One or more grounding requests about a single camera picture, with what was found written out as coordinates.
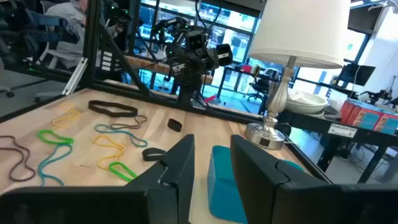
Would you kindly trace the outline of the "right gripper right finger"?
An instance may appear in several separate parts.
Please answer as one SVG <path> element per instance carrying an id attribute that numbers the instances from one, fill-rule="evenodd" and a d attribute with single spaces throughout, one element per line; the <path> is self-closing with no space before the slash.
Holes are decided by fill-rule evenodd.
<path id="1" fill-rule="evenodd" d="M 230 151 L 249 224 L 398 224 L 398 185 L 329 184 L 239 135 Z"/>

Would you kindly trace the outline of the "yellow rubber band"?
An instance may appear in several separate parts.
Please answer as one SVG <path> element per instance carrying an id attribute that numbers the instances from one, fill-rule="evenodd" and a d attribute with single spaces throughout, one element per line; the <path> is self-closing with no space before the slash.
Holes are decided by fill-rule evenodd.
<path id="1" fill-rule="evenodd" d="M 112 162 L 117 162 L 119 158 L 124 154 L 125 147 L 122 144 L 115 142 L 109 136 L 106 135 L 97 135 L 92 139 L 92 143 L 95 146 L 103 147 L 106 149 L 114 149 L 113 154 L 102 156 L 100 159 L 97 160 L 96 166 L 102 170 L 108 170 L 108 160 Z"/>
<path id="2" fill-rule="evenodd" d="M 60 106 L 62 109 L 66 109 L 68 113 L 65 116 L 59 117 L 52 121 L 52 124 L 58 128 L 68 128 L 70 127 L 72 121 L 80 117 L 81 113 L 75 108 L 73 103 L 62 103 Z"/>

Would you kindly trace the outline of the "teal rubber band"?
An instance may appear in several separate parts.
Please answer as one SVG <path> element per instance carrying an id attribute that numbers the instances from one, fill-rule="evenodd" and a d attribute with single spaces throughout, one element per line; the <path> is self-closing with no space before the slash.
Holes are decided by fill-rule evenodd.
<path id="1" fill-rule="evenodd" d="M 129 136 L 131 143 L 133 145 L 135 145 L 136 147 L 147 147 L 148 146 L 148 142 L 146 140 L 136 137 L 133 133 L 131 133 L 129 131 L 113 129 L 110 126 L 107 126 L 105 124 L 97 124 L 94 127 L 94 129 L 98 133 L 103 133 L 103 134 L 126 134 Z"/>
<path id="2" fill-rule="evenodd" d="M 61 156 L 55 157 L 56 153 L 58 150 L 62 147 L 67 148 L 68 150 L 66 153 L 62 154 Z M 52 179 L 56 181 L 58 184 L 61 186 L 64 186 L 64 182 L 57 176 L 54 175 L 49 175 L 44 173 L 44 168 L 47 167 L 49 164 L 52 164 L 54 162 L 57 162 L 67 156 L 69 156 L 72 153 L 73 147 L 70 144 L 59 144 L 55 146 L 54 150 L 50 153 L 49 156 L 47 156 L 37 167 L 37 173 L 40 178 L 40 186 L 44 187 L 45 186 L 45 180 L 46 179 Z"/>

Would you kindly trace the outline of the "small black rubber band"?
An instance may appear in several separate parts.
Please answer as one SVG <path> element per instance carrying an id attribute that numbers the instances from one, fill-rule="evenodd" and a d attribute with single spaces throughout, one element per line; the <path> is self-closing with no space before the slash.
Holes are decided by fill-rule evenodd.
<path id="1" fill-rule="evenodd" d="M 172 118 L 168 120 L 167 126 L 176 132 L 180 132 L 182 130 L 182 123 Z"/>
<path id="2" fill-rule="evenodd" d="M 146 162 L 159 161 L 166 153 L 167 151 L 165 150 L 156 147 L 150 147 L 142 151 L 142 158 Z"/>

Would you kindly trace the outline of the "long brown rubber band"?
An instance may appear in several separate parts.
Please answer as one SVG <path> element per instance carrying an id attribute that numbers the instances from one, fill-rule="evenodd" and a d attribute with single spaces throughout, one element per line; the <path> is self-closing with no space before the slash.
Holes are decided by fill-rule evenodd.
<path id="1" fill-rule="evenodd" d="M 0 146 L 0 151 L 12 151 L 16 152 L 19 155 L 19 160 L 10 168 L 9 173 L 8 173 L 8 178 L 9 180 L 13 182 L 27 182 L 29 180 L 32 180 L 36 176 L 36 170 L 32 168 L 30 165 L 28 165 L 28 160 L 31 155 L 31 150 L 25 146 L 20 145 L 16 137 L 14 136 L 0 136 L 0 139 L 10 139 L 12 141 L 12 146 Z M 13 176 L 14 171 L 20 166 L 23 165 L 23 167 L 28 170 L 31 175 L 28 177 L 24 178 L 17 178 Z"/>

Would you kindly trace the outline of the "short thin brown rubber band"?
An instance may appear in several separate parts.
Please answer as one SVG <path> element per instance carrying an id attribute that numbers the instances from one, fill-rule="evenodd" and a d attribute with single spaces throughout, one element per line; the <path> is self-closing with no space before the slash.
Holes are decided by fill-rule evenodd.
<path id="1" fill-rule="evenodd" d="M 110 125 L 112 129 L 139 129 L 143 123 L 145 123 L 148 118 L 144 115 L 137 115 L 134 117 L 134 122 L 132 124 L 124 124 L 124 123 L 113 123 Z"/>

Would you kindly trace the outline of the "wide dark brown rubber band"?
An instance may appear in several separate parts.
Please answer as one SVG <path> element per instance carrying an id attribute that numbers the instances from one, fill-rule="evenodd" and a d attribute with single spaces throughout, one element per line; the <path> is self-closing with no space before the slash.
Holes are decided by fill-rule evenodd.
<path id="1" fill-rule="evenodd" d="M 117 108 L 125 110 L 125 112 L 112 112 L 107 110 L 107 108 Z M 112 118 L 132 118 L 138 115 L 138 109 L 135 107 L 100 100 L 89 101 L 88 109 L 100 114 L 105 114 Z"/>

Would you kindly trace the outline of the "teal plastic bin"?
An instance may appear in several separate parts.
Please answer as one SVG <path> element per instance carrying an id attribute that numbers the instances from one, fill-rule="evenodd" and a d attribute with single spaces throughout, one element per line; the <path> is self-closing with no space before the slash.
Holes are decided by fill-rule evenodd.
<path id="1" fill-rule="evenodd" d="M 302 170 L 296 163 L 280 160 L 256 146 L 215 146 L 207 175 L 211 214 L 243 224 L 275 224 L 277 189 L 289 181 L 278 165 Z"/>

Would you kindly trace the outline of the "wooden top table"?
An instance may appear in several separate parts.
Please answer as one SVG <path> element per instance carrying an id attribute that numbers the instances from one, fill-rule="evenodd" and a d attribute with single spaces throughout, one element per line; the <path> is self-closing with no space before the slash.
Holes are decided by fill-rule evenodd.
<path id="1" fill-rule="evenodd" d="M 150 60 L 132 56 L 125 56 L 125 58 L 132 65 L 133 68 L 143 68 L 155 73 L 161 73 L 163 75 L 169 74 L 169 66 L 164 63 L 151 62 Z M 203 84 L 210 85 L 213 81 L 213 76 L 209 73 L 204 73 L 201 76 L 201 79 L 203 81 Z"/>

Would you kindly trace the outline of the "black office chair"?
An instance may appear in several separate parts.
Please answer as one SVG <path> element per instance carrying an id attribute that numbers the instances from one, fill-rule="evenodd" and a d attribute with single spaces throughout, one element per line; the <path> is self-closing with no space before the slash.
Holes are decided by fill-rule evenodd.
<path id="1" fill-rule="evenodd" d="M 280 73 L 275 68 L 267 68 L 263 72 L 261 68 L 256 68 L 253 75 L 254 81 L 249 84 L 255 93 L 248 94 L 247 101 L 250 101 L 250 98 L 263 100 L 269 92 L 271 83 L 278 80 L 279 76 Z"/>

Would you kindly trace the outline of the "black utility cart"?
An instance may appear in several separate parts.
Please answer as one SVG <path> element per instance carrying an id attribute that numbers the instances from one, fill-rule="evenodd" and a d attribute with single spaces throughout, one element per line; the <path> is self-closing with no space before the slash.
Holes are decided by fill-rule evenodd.
<path id="1" fill-rule="evenodd" d="M 370 144 L 377 147 L 373 158 L 359 178 L 359 183 L 365 183 L 379 164 L 389 147 L 398 147 L 398 136 L 384 134 L 368 129 L 347 126 L 324 118 L 294 113 L 285 110 L 278 116 L 279 122 L 288 123 L 294 128 L 316 132 L 330 138 L 330 144 L 324 149 L 317 167 L 326 171 L 335 156 L 339 143 L 344 139 L 350 142 Z"/>

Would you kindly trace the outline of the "white bowl with utensils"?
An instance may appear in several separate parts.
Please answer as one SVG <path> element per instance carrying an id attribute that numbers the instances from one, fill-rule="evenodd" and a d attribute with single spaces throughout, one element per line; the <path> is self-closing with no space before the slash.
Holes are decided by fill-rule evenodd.
<path id="1" fill-rule="evenodd" d="M 322 96 L 289 88 L 285 108 L 294 113 L 319 114 L 327 104 L 326 98 Z"/>

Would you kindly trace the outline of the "white shade table lamp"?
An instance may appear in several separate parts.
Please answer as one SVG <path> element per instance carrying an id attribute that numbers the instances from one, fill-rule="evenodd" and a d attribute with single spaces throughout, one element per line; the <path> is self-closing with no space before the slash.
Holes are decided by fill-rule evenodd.
<path id="1" fill-rule="evenodd" d="M 263 123 L 248 124 L 247 140 L 266 149 L 282 148 L 285 136 L 275 125 L 285 109 L 294 68 L 343 67 L 350 4 L 351 0 L 267 0 L 249 57 L 283 65 L 283 70 L 269 93 Z"/>

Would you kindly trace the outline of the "person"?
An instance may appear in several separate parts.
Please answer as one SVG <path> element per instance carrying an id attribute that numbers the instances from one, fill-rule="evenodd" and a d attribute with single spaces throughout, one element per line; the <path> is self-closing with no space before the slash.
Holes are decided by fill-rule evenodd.
<path id="1" fill-rule="evenodd" d="M 72 58 L 71 60 L 60 59 L 60 62 L 67 69 L 76 67 L 83 57 L 86 22 L 85 11 L 87 10 L 87 6 L 87 0 L 70 0 L 69 2 L 56 4 L 48 8 L 46 12 L 47 15 L 66 19 L 79 35 L 80 40 L 76 44 L 59 42 L 55 48 L 56 52 Z"/>

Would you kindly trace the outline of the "white office chair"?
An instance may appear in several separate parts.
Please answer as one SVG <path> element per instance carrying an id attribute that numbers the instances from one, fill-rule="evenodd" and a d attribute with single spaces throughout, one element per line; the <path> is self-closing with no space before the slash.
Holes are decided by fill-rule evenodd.
<path id="1" fill-rule="evenodd" d="M 35 61 L 37 65 L 45 65 L 50 69 L 72 71 L 83 58 L 83 45 L 66 42 L 48 42 L 45 50 Z"/>

